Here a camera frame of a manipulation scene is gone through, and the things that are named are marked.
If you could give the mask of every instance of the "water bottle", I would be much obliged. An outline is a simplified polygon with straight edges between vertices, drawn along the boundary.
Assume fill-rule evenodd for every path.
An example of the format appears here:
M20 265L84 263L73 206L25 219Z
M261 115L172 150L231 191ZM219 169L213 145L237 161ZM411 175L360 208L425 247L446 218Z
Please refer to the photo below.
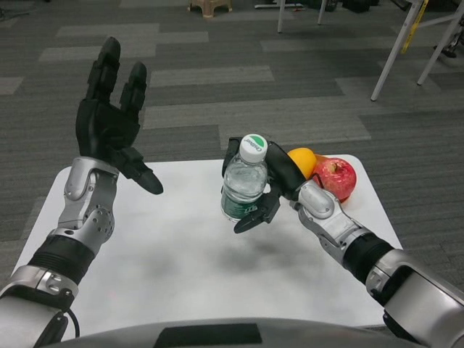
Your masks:
M229 220L237 222L257 209L256 201L268 179L267 150L267 141L257 134L249 134L241 140L239 153L224 173L221 207Z

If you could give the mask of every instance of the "chair leg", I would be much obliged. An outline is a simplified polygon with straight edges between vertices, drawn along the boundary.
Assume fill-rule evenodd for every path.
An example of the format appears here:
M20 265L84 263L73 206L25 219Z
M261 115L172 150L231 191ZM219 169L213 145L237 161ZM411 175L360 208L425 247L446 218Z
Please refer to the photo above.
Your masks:
M212 18L214 16L214 9L210 1L203 2L203 18Z

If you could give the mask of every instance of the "green label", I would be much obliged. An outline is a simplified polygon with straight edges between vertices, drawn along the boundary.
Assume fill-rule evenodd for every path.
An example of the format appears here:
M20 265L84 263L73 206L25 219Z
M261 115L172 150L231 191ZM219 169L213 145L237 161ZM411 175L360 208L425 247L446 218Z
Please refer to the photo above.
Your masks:
M233 219L242 219L246 214L257 210L256 202L251 203L239 203L235 202L225 192L221 200L224 213Z

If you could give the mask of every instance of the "white table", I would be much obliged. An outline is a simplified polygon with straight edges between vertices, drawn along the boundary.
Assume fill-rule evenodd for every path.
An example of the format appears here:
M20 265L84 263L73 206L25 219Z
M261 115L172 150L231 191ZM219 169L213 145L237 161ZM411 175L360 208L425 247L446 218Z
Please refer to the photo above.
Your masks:
M361 162L345 210L401 247ZM293 318L382 324L383 310L332 260L288 202L270 224L236 235L220 211L222 161L151 163L165 193L120 176L116 228L80 283L72 308L83 335L145 323L209 318ZM70 169L50 192L17 267L29 261L64 207ZM74 334L70 326L66 338Z
M281 1L281 8L279 11L279 16L278 16L277 31L279 33L282 33L283 12L285 11L286 0L280 0L280 1ZM406 42L406 39L409 36L411 29L413 28L414 21L416 17L418 16L419 10L421 9L422 4L424 3L424 0L408 0L408 1L411 3L411 8L409 12L407 13L405 22L403 23L403 26L401 27L401 30L398 33L397 40L395 41L393 47L391 48L389 58L386 61L384 69L382 70L382 73L380 77L378 78L376 87L374 88L372 96L370 97L370 100L372 100L373 102L377 100L378 95L380 94L382 88L384 87L385 80L388 77L390 70L392 69L393 63L395 59L397 58L398 53L401 51L403 44ZM319 10L318 25L322 23L322 18L326 10L326 4L327 4L327 0L322 0L322 4L320 5L320 10ZM456 12L454 14L450 16L437 18L435 20L429 20L427 22L422 22L419 24L418 28L423 28L429 25L435 25L435 24L450 21L448 28L445 30L442 38L440 39L440 42L438 43L434 51L434 54L432 54L432 57L428 61L425 69L423 70L422 74L420 74L420 77L418 80L419 86L421 86L423 82L426 80L428 74L431 71L431 68L434 66L438 56L441 54L442 49L447 44L451 35L456 31L457 26L459 25L459 21L463 15L464 15L464 0L461 1L459 7L456 9Z

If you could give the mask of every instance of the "table leg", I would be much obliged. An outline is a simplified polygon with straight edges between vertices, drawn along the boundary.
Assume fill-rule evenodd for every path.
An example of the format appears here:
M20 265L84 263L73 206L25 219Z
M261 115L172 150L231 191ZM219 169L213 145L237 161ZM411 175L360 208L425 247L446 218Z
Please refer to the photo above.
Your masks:
M448 40L450 39L450 36L455 32L456 27L459 25L459 21L463 15L464 15L464 0L461 1L459 7L456 9L455 18L448 25L448 28L444 32L442 39L440 40L439 44L437 45L435 49L434 54L432 54L432 57L430 58L430 60L428 61L426 65L426 68L423 70L422 74L420 75L419 80L418 80L419 86L421 86L423 82L426 80L428 74L430 73L430 70L435 64L436 59L441 54L442 49L444 48L444 45L447 44Z
M281 8L278 11L278 25L277 25L277 32L280 34L282 33L282 24L283 24L283 13L285 11L285 1L281 0Z
M320 5L320 10L319 10L318 25L322 23L322 16L324 15L324 12L326 11L326 5L327 5L327 0L322 0L322 4Z
M419 9L421 9L422 1L417 1L412 4L409 13L406 16L405 22L403 23L403 26L401 28L401 31L398 34L397 40L394 42L393 48L391 49L389 58L387 59L385 63L385 67L382 70L382 73L380 75L380 78L378 78L377 85L374 88L374 92L372 93L372 96L370 97L370 100L373 102L377 100L378 95L380 94L380 91L382 90L382 87L384 86L386 77L390 73L390 69L393 66L394 60L397 58L397 55L399 51L402 48L403 43L405 42L405 39L409 35L409 32L411 31L411 27L414 24L414 20L417 17L419 13Z

